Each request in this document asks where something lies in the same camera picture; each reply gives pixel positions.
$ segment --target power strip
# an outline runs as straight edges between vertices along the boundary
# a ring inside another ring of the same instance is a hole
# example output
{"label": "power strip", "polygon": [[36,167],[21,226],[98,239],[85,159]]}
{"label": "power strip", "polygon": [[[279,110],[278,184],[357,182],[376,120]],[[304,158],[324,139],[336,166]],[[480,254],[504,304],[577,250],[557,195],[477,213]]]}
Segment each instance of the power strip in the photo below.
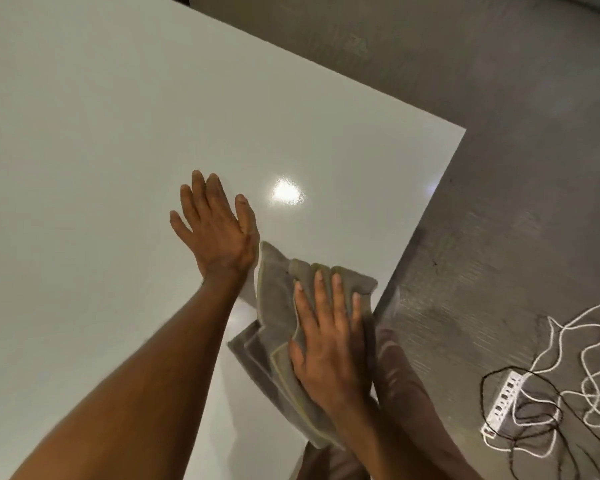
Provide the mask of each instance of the power strip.
{"label": "power strip", "polygon": [[504,385],[496,400],[487,415],[487,421],[480,428],[480,432],[483,436],[494,439],[497,436],[497,432],[500,430],[504,419],[507,417],[508,412],[511,410],[513,401],[520,392],[522,386],[522,375],[511,371],[504,381]]}

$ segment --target pants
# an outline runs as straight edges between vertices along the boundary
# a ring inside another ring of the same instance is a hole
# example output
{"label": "pants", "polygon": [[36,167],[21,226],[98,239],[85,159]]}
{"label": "pants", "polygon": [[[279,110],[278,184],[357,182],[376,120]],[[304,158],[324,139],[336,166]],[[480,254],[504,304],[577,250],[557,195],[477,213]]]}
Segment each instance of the pants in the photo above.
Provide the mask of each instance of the pants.
{"label": "pants", "polygon": [[[380,407],[424,455],[454,480],[480,479],[447,434],[393,330],[377,331],[373,379]],[[292,479],[368,480],[369,475],[352,452],[336,447],[318,450],[307,444]]]}

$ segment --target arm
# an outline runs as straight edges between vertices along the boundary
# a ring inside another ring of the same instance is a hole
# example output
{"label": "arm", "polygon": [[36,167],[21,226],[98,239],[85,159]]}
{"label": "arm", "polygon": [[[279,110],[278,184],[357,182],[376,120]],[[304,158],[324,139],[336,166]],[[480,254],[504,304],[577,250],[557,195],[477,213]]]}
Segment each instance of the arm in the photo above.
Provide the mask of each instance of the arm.
{"label": "arm", "polygon": [[298,379],[376,480],[450,480],[369,398],[368,382],[351,351],[362,340],[360,296],[353,296],[349,320],[339,275],[333,276],[332,285],[333,306],[320,272],[316,273],[314,315],[296,283],[296,306],[306,336],[306,355],[295,342],[289,343]]}
{"label": "arm", "polygon": [[242,195],[233,216],[214,174],[183,185],[171,225],[204,282],[173,318],[47,435],[12,480],[177,480],[189,461],[224,328],[258,250]]}

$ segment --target microfiber cloth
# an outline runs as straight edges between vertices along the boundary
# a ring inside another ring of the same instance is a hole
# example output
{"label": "microfiber cloth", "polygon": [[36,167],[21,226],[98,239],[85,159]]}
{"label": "microfiber cloth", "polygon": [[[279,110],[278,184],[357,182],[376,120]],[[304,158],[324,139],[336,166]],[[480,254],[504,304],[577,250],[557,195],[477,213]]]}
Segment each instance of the microfiber cloth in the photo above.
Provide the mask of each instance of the microfiber cloth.
{"label": "microfiber cloth", "polygon": [[377,282],[369,276],[343,267],[329,268],[298,259],[290,260],[268,242],[262,243],[261,256],[256,300],[257,325],[247,327],[229,343],[229,347],[261,391],[314,446],[342,446],[331,420],[309,398],[296,379],[288,355],[288,340],[291,337],[303,352],[306,348],[304,332],[296,315],[294,282],[302,283],[304,292],[315,309],[313,277],[316,270],[320,269],[322,272],[329,299],[332,298],[331,275],[339,273],[349,316],[352,311],[352,294],[360,294],[369,367],[372,367],[375,357],[373,330],[376,325],[370,299]]}

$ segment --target gray concrete floor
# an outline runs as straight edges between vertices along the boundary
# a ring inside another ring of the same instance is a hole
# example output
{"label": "gray concrete floor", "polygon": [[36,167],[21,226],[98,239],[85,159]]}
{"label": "gray concrete floor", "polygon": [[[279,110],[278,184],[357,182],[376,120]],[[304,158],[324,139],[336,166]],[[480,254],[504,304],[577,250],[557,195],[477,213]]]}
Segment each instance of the gray concrete floor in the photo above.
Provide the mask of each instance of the gray concrete floor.
{"label": "gray concrete floor", "polygon": [[[191,5],[467,128],[397,270],[394,325],[469,460],[507,478],[478,435],[480,377],[529,366],[540,315],[600,303],[600,14],[565,0]],[[577,383],[572,359],[561,379]],[[572,436],[600,462],[586,431]],[[555,478],[555,460],[516,469]]]}

